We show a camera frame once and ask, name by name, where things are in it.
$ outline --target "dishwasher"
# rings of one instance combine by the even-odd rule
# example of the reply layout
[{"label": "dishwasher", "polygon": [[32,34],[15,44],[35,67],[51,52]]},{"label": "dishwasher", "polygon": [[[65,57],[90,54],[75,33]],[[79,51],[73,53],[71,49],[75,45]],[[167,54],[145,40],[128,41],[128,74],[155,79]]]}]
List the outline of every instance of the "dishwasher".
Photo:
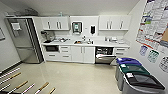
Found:
[{"label": "dishwasher", "polygon": [[108,64],[116,58],[113,55],[113,47],[96,47],[95,51],[95,64]]}]

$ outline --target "green bin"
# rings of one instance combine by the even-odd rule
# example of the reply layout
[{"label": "green bin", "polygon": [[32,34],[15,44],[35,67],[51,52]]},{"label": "green bin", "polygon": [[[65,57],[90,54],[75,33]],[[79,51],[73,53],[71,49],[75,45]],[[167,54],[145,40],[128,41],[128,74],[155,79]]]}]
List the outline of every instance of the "green bin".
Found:
[{"label": "green bin", "polygon": [[123,90],[123,83],[124,83],[124,74],[126,73],[142,73],[150,75],[150,73],[140,65],[135,64],[121,64],[119,65],[119,77],[117,81],[117,86],[120,91]]}]

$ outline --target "floor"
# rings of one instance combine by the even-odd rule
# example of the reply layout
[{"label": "floor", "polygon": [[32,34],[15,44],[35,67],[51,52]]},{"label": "floor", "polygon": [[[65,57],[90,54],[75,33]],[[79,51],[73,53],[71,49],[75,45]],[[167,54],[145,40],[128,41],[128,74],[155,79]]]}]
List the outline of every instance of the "floor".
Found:
[{"label": "floor", "polygon": [[10,91],[24,81],[26,85],[15,92],[22,92],[35,83],[26,94],[34,94],[45,82],[49,85],[39,94],[48,94],[55,87],[53,94],[121,94],[115,80],[115,66],[79,63],[46,62],[41,64],[21,64],[20,75],[0,85],[11,84],[5,91]]}]

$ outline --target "faucet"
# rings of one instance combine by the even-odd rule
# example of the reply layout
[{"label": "faucet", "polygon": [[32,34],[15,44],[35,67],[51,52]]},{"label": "faucet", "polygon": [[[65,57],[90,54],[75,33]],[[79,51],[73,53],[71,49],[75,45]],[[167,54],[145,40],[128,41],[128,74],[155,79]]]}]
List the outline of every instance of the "faucet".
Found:
[{"label": "faucet", "polygon": [[83,37],[82,37],[82,39],[83,39],[83,41],[85,41],[85,40],[86,40],[86,37],[85,37],[85,36],[83,36]]}]

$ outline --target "microwave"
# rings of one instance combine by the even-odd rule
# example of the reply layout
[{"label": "microwave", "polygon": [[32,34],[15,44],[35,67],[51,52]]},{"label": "microwave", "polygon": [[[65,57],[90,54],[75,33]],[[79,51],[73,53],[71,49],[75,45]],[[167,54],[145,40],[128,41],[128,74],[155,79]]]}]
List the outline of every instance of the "microwave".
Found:
[{"label": "microwave", "polygon": [[45,45],[45,49],[47,52],[59,52],[58,45]]}]

